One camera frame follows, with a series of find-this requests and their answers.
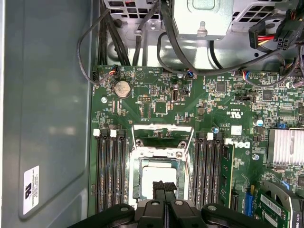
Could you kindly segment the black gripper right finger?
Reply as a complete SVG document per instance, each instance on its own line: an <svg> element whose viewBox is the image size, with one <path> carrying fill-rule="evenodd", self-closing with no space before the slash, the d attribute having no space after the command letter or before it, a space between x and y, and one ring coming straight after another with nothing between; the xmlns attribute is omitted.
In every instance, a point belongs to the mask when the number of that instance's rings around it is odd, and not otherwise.
<svg viewBox="0 0 304 228"><path fill-rule="evenodd" d="M206 204L200 210L189 202L176 199L169 202L169 212L176 220L175 228L269 228L270 225L219 204Z"/></svg>

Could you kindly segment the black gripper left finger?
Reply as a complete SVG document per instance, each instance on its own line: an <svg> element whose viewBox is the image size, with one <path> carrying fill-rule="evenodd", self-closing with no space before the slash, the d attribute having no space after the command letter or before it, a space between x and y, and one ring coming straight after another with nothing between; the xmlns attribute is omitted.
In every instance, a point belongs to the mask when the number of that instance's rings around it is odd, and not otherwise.
<svg viewBox="0 0 304 228"><path fill-rule="evenodd" d="M142 201L134 209L122 203L98 212L71 228L162 228L164 224L165 203L161 198L164 193L164 182L153 182L153 199Z"/></svg>

